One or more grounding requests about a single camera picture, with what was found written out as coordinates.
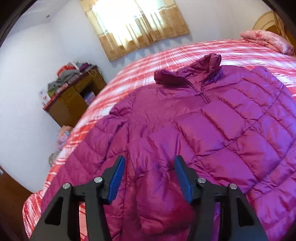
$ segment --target white wall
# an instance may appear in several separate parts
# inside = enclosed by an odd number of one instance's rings
[[[251,29],[258,18],[270,9],[262,0],[175,0],[191,34],[166,39],[148,48],[109,62],[79,0],[71,0],[51,20],[50,25],[74,61],[97,64],[106,81],[110,81],[125,65],[141,57],[165,49],[216,39],[239,38]]]
[[[0,49],[0,165],[32,192],[42,189],[60,129],[38,92],[67,62],[48,24],[11,35]]]

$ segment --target silver screw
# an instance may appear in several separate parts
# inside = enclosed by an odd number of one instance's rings
[[[203,177],[199,177],[197,180],[199,183],[205,183],[207,180]]]
[[[96,177],[95,179],[94,179],[94,182],[95,183],[101,183],[103,181],[103,179],[101,178],[101,177]]]
[[[63,185],[63,188],[64,188],[64,189],[68,189],[70,186],[71,186],[70,183],[65,183],[65,184]]]
[[[231,183],[231,184],[229,185],[229,187],[230,187],[231,189],[233,189],[233,190],[236,190],[236,189],[237,189],[237,185],[234,184],[234,183]]]

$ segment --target sheer curtain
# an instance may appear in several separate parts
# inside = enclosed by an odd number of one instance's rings
[[[189,29],[174,0],[81,0],[110,61]]]

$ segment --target mattress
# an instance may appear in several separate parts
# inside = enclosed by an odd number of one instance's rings
[[[24,203],[22,216],[28,237],[31,236],[41,216],[41,201],[51,181],[95,123],[108,115],[112,107],[130,92],[155,83],[155,70],[165,68],[176,71],[209,53],[220,54],[221,65],[243,66],[250,70],[255,66],[265,66],[286,85],[296,100],[296,58],[240,39],[186,45],[150,55],[127,65],[99,93],[83,114],[48,173],[43,189],[32,194]],[[87,235],[84,204],[80,205],[79,217],[81,240],[84,240]]]

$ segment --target pink floral pillow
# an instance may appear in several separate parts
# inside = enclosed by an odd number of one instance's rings
[[[277,52],[293,55],[294,46],[283,37],[265,30],[248,30],[240,36],[249,42],[260,44]]]

